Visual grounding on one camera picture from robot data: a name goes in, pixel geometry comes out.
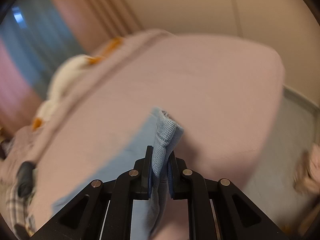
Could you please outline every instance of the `black object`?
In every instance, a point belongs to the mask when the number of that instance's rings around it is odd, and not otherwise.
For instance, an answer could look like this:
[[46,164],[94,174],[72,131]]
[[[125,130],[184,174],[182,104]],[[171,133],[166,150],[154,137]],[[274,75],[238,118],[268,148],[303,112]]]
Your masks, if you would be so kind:
[[[133,170],[122,173],[116,180],[92,181],[31,240],[93,240],[100,236],[102,240],[129,240],[133,200],[147,200],[151,194],[152,150],[148,146],[146,157],[137,160]],[[217,231],[222,240],[288,239],[229,180],[204,179],[187,169],[184,160],[175,158],[173,152],[169,174],[171,197],[188,200],[190,240],[217,240]]]
[[17,172],[18,196],[28,197],[33,189],[33,170],[35,165],[31,162],[23,162]]

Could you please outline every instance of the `beige wall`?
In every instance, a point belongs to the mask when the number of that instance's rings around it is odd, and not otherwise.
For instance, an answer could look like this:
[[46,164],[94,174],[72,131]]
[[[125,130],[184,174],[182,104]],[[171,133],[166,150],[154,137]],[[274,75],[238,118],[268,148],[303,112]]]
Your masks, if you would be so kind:
[[145,28],[239,35],[275,48],[287,87],[320,105],[320,27],[303,0],[126,0]]

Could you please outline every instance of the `striped curtain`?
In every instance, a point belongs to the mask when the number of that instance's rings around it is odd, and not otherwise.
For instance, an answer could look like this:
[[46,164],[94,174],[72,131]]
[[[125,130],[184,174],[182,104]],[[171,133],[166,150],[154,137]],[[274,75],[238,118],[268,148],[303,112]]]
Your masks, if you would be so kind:
[[0,125],[30,124],[67,58],[141,29],[124,0],[17,0],[0,25]]

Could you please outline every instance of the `metal screw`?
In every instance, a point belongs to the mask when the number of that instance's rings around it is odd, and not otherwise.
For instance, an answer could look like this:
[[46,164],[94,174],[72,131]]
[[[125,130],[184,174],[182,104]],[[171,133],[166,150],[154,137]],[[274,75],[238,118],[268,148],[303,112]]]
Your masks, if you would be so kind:
[[132,177],[137,176],[138,174],[139,174],[139,171],[137,171],[137,170],[129,171],[129,175],[132,176]]
[[186,175],[186,176],[190,176],[190,175],[192,174],[192,170],[185,169],[185,170],[183,170],[182,173],[183,173],[184,175]]
[[100,187],[100,185],[101,185],[101,181],[98,180],[98,179],[96,179],[93,182],[91,182],[91,186],[92,187]]
[[230,185],[230,180],[228,180],[228,179],[222,179],[222,180],[220,180],[220,183],[221,183],[223,186],[229,186],[229,185]]

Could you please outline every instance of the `stuffed animal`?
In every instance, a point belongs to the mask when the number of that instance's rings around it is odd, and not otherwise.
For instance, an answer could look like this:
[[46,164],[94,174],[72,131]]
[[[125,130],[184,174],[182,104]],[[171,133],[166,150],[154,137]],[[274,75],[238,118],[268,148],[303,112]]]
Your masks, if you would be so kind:
[[101,56],[77,55],[66,60],[57,69],[50,81],[47,99],[42,102],[36,112],[32,123],[32,130],[34,131],[43,123],[48,122],[75,81],[89,71],[91,66],[109,56],[113,50],[122,44],[122,41],[123,39],[120,37],[112,39],[103,50]]

